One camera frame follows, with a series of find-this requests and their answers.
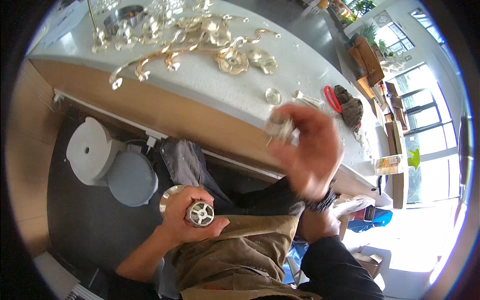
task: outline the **black sleeve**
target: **black sleeve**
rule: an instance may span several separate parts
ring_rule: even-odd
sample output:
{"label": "black sleeve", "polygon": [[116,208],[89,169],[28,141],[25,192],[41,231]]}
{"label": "black sleeve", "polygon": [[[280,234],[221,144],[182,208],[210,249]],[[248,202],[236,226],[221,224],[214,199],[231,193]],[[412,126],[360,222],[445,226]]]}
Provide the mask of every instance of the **black sleeve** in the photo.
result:
{"label": "black sleeve", "polygon": [[310,245],[301,270],[310,281],[300,284],[299,289],[318,294],[325,300],[384,298],[368,271],[348,252],[338,235]]}
{"label": "black sleeve", "polygon": [[134,281],[123,278],[117,274],[109,274],[108,300],[117,299],[138,299],[158,300],[160,299],[153,284]]}

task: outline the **white countertop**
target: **white countertop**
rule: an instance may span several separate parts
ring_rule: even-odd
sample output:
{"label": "white countertop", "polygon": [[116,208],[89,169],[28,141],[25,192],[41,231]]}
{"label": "white countertop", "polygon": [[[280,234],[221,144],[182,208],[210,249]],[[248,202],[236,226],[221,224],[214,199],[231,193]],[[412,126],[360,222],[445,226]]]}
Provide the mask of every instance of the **white countertop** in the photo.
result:
{"label": "white countertop", "polygon": [[[146,0],[123,0],[120,6],[139,4],[146,7],[148,3],[149,1]],[[276,73],[265,75],[261,70],[250,66],[247,72],[240,75],[228,75],[219,70],[218,64],[211,55],[195,52],[180,55],[180,68],[176,72],[167,71],[163,59],[147,64],[145,70],[150,70],[151,73],[149,80],[145,83],[208,105],[259,128],[263,128],[273,108],[264,99],[267,88],[273,87],[279,90],[285,104],[292,101],[293,92],[297,89],[306,95],[325,100],[324,87],[330,85],[333,88],[341,84],[363,102],[364,114],[359,135],[356,137],[345,126],[341,116],[326,101],[321,110],[336,120],[337,129],[345,147],[345,157],[342,162],[344,167],[355,170],[376,186],[377,176],[372,175],[371,158],[388,156],[390,151],[387,136],[365,97],[314,49],[277,24],[221,0],[214,1],[211,13],[228,13],[250,19],[247,23],[230,22],[229,29],[233,38],[240,35],[253,37],[257,28],[268,28],[281,33],[281,38],[264,34],[259,43],[247,44],[241,48],[242,51],[246,51],[253,46],[274,55],[278,62]],[[107,12],[96,16],[99,26],[103,26],[103,20],[108,14]],[[194,15],[194,13],[187,8],[179,16],[183,15]],[[137,34],[140,33],[139,26],[135,31]],[[175,28],[169,29],[164,33],[164,38],[171,38],[174,31]],[[86,14],[76,28],[49,48],[45,49],[44,43],[38,44],[29,53],[29,58],[63,61],[111,72],[123,63],[152,52],[158,47],[137,44],[132,49],[118,52],[112,44],[106,51],[93,54],[92,33],[93,26],[89,15]],[[131,70],[123,71],[121,74],[123,77],[136,78]],[[104,84],[105,88],[111,88],[107,80],[99,84]],[[128,87],[122,86],[117,91],[121,93],[123,88]],[[391,184],[387,185],[385,192],[391,194]]]}

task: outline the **plastic bag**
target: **plastic bag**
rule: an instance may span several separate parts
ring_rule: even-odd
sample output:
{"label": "plastic bag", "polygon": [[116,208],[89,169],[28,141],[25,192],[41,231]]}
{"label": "plastic bag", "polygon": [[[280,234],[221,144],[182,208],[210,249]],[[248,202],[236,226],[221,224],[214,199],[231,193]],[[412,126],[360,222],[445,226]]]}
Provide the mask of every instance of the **plastic bag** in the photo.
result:
{"label": "plastic bag", "polygon": [[347,194],[341,194],[338,199],[335,200],[332,210],[334,215],[338,218],[342,215],[347,215],[359,211],[367,206],[375,205],[375,199],[366,196],[350,196]]}

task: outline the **green object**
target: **green object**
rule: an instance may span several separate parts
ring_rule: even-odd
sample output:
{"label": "green object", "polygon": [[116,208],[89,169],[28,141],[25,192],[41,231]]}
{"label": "green object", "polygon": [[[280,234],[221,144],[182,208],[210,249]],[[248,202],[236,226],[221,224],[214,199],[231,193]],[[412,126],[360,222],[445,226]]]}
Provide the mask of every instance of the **green object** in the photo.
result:
{"label": "green object", "polygon": [[364,24],[360,28],[360,34],[367,38],[368,44],[370,46],[376,45],[375,37],[377,36],[377,34],[375,32],[376,32],[375,25],[373,24],[370,24],[370,25]]}
{"label": "green object", "polygon": [[357,16],[364,15],[367,12],[371,11],[375,7],[375,4],[372,0],[362,0],[358,1],[357,4],[353,7],[357,11]]}
{"label": "green object", "polygon": [[343,24],[347,24],[347,25],[350,25],[353,23],[353,21],[355,21],[353,18],[347,18],[346,16],[341,16],[341,20],[340,20]]}
{"label": "green object", "polygon": [[408,151],[408,153],[413,155],[407,159],[408,165],[410,167],[415,167],[415,170],[418,169],[420,164],[420,149],[417,148],[414,152]]}
{"label": "green object", "polygon": [[387,45],[386,45],[385,41],[382,40],[382,39],[379,39],[379,40],[378,40],[378,50],[379,50],[381,53],[384,53],[385,50],[387,50]]}

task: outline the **workbench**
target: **workbench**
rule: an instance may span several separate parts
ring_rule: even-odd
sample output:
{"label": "workbench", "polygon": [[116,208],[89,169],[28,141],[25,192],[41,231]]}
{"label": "workbench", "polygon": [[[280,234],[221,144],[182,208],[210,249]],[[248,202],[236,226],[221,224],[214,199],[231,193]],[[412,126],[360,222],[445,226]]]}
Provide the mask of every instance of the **workbench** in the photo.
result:
{"label": "workbench", "polygon": [[[120,6],[133,4],[146,7],[148,1],[123,0]],[[267,139],[262,130],[274,108],[266,103],[265,90],[273,87],[280,91],[283,104],[292,101],[295,90],[301,90],[306,95],[323,99],[325,103],[320,110],[336,122],[345,148],[339,171],[344,174],[339,176],[357,180],[367,192],[376,187],[377,176],[372,173],[371,160],[388,156],[390,151],[385,131],[365,97],[320,54],[277,24],[221,0],[214,1],[211,13],[249,18],[247,23],[230,22],[232,37],[254,36],[257,28],[281,33],[281,38],[265,34],[258,44],[241,49],[248,51],[255,46],[274,55],[278,62],[276,73],[266,75],[250,66],[240,75],[228,75],[219,70],[211,54],[195,52],[180,55],[180,68],[175,72],[168,71],[162,59],[147,64],[144,69],[151,73],[143,83],[136,79],[132,70],[123,71],[123,84],[114,91],[108,82],[110,73],[158,46],[138,44],[129,50],[116,51],[111,45],[106,51],[93,54],[93,27],[88,14],[47,49],[44,43],[36,45],[27,58],[53,88],[90,106],[155,132],[188,138],[212,152],[272,171],[280,170],[266,149]],[[102,24],[108,14],[97,15],[97,23]],[[194,13],[187,8],[176,17],[183,15]],[[323,95],[326,85],[337,84],[363,102],[364,114],[357,136],[345,126]],[[392,187],[387,184],[383,196],[377,194],[375,199],[382,203],[381,206],[389,206],[391,192]]]}

